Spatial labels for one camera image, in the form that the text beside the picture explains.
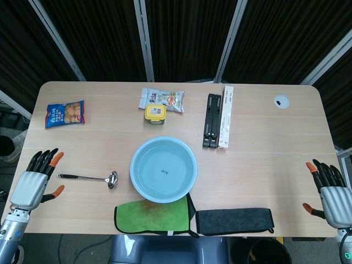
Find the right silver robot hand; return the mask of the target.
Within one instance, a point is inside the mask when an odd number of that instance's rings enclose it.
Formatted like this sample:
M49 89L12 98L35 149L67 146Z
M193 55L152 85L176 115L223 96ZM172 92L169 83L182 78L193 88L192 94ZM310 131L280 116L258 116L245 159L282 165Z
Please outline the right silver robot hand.
M306 162L321 199L322 210L303 203L311 215L325 219L336 229L351 228L351 190L347 188L341 172L333 165L326 165L314 159Z

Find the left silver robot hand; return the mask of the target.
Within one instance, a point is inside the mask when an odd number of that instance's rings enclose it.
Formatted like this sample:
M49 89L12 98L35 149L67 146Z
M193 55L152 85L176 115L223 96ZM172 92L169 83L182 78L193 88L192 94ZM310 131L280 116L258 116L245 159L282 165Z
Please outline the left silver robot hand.
M58 162L64 156L57 148L37 152L30 160L26 170L21 173L10 198L11 208L23 211L32 211L40 203L57 198L64 190L59 186L54 192L45 194Z

